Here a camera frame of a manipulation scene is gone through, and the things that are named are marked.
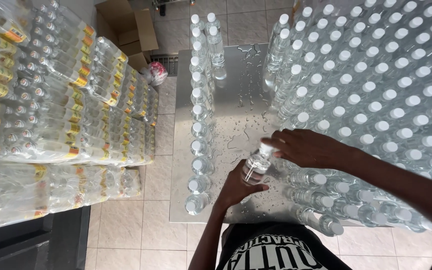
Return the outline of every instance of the black t-shirt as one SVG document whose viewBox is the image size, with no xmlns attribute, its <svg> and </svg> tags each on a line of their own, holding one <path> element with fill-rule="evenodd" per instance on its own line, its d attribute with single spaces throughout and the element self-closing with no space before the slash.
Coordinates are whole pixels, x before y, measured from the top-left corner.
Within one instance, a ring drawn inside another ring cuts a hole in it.
<svg viewBox="0 0 432 270">
<path fill-rule="evenodd" d="M 229 229 L 216 270 L 351 269 L 304 225 L 265 222 Z"/>
</svg>

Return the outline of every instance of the hand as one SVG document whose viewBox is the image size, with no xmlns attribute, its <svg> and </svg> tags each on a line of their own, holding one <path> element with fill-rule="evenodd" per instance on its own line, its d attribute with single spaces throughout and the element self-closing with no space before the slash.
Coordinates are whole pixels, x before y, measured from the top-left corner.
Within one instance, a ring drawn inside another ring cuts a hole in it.
<svg viewBox="0 0 432 270">
<path fill-rule="evenodd" d="M 268 190 L 266 184 L 249 184 L 241 177 L 245 159 L 242 159 L 232 171 L 229 172 L 226 181 L 219 193 L 215 202 L 215 206 L 219 206 L 226 212 L 229 207 L 240 203 L 246 196 L 256 192 Z"/>
<path fill-rule="evenodd" d="M 261 142 L 279 151 L 273 156 L 303 168 L 343 170 L 357 149 L 309 129 L 275 131 Z"/>
</svg>

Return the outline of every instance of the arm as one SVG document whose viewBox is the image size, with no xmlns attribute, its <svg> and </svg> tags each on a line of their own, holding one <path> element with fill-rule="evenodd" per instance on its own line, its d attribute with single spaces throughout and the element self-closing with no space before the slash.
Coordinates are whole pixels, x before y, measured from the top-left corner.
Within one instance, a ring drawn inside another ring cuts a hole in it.
<svg viewBox="0 0 432 270">
<path fill-rule="evenodd" d="M 306 129 L 275 131 L 263 143 L 273 155 L 300 167 L 335 169 L 390 192 L 432 222 L 432 180 L 379 160 L 362 150 Z"/>
<path fill-rule="evenodd" d="M 199 240 L 198 247 L 192 256 L 188 270 L 216 268 L 219 233 L 221 232 L 221 226 L 223 225 L 226 211 L 228 211 L 231 206 L 241 202 L 246 196 L 269 189 L 265 184 L 250 185 L 243 181 L 241 170 L 245 162 L 245 159 L 241 160 L 236 168 L 229 172 L 223 188 L 214 203 L 208 223 L 202 233 L 201 240 Z"/>
</svg>

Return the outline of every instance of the cardboard box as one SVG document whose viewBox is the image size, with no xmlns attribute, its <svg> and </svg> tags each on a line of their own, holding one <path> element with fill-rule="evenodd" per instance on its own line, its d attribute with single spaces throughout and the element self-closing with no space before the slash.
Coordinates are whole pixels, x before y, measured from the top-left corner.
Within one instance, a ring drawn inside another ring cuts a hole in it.
<svg viewBox="0 0 432 270">
<path fill-rule="evenodd" d="M 149 9 L 132 10 L 128 0 L 107 0 L 95 7 L 98 36 L 118 46 L 133 69 L 147 67 L 149 52 L 159 48 Z"/>
</svg>

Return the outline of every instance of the metal grate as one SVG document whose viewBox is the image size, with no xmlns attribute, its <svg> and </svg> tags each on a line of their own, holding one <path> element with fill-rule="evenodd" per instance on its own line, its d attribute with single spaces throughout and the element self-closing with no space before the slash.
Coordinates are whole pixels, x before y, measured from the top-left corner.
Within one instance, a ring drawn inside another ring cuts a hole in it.
<svg viewBox="0 0 432 270">
<path fill-rule="evenodd" d="M 152 55 L 151 61 L 161 63 L 167 70 L 168 77 L 178 76 L 178 55 L 177 54 Z"/>
</svg>

